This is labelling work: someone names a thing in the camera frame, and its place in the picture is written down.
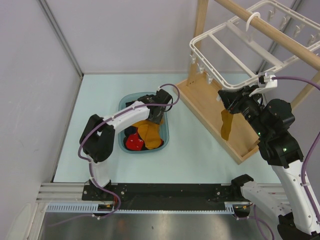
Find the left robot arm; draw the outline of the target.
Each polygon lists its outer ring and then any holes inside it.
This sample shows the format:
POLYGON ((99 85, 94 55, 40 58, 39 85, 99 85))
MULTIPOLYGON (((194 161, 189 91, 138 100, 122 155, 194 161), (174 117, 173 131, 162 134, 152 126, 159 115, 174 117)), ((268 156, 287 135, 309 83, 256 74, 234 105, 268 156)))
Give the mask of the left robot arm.
POLYGON ((131 152, 157 151, 167 143, 160 136, 160 129, 166 113, 176 101, 167 91, 159 89, 154 94, 123 103, 123 109, 109 116, 92 115, 79 139, 78 157, 88 161, 93 194, 100 200, 107 199, 111 193, 107 164, 118 157, 114 150, 118 134, 125 133, 122 140, 125 148, 131 152))

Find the white plastic clip hanger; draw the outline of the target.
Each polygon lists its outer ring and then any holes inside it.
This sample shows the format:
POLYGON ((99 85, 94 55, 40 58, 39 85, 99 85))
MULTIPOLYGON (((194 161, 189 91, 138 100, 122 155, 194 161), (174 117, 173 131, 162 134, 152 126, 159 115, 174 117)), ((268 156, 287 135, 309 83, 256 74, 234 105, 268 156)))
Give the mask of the white plastic clip hanger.
POLYGON ((261 15, 256 11, 257 8, 263 5, 272 5, 276 10, 279 10, 285 13, 286 20, 296 20, 302 23, 304 26, 309 26, 315 30, 320 29, 320 25, 305 16, 297 13, 296 11, 280 4, 275 0, 261 0, 255 5, 252 5, 248 9, 244 9, 235 2, 231 0, 220 0, 218 1, 220 5, 228 9, 230 12, 235 14, 235 17, 231 18, 229 21, 226 21, 200 35, 194 37, 190 43, 189 47, 193 53, 193 60, 200 60, 202 65, 206 67, 209 71, 209 74, 220 83, 223 89, 235 91, 243 88, 244 86, 251 85, 258 81, 258 75, 253 73, 249 68, 242 62, 238 57, 236 57, 225 45, 223 45, 215 36, 214 33, 228 28, 233 34, 235 34, 244 44, 246 44, 250 49, 252 49, 256 54, 261 56, 265 61, 270 64, 273 64, 273 67, 270 69, 272 72, 277 72, 283 68, 289 66, 296 60, 302 60, 312 68, 319 70, 320 69, 320 58, 313 52, 320 47, 319 42, 315 42, 312 45, 305 47, 295 41, 293 38, 287 36, 285 33, 279 29, 271 26, 269 23, 261 19, 261 15), (274 57, 271 53, 262 48, 258 43, 253 40, 253 37, 246 33, 246 31, 240 30, 235 22, 238 20, 245 21, 245 28, 248 30, 249 27, 254 27, 257 31, 267 36, 269 39, 273 40, 277 44, 281 45, 287 51, 292 53, 292 57, 280 61, 274 57), (222 75, 216 70, 216 68, 208 61, 208 59, 201 53, 201 51, 196 46, 201 40, 210 37, 216 44, 218 44, 234 61, 235 63, 250 77, 239 84, 229 84, 222 75))

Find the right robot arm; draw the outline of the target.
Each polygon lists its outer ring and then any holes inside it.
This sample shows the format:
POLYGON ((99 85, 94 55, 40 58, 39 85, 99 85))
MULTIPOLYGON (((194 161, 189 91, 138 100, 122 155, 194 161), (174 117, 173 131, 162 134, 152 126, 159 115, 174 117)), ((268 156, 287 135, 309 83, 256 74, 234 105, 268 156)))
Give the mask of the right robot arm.
POLYGON ((260 155, 279 178, 289 205, 284 206, 260 189, 248 175, 245 175, 247 181, 230 188, 230 194, 237 201, 248 199, 274 220, 283 240, 318 240, 320 221, 314 208, 319 204, 309 199, 314 194, 304 189, 303 180, 307 178, 302 174, 304 156, 288 131, 295 121, 291 104, 275 98, 263 105, 262 95, 254 92, 257 88, 253 85, 238 91, 221 89, 218 95, 230 114, 242 114, 257 133, 260 155))

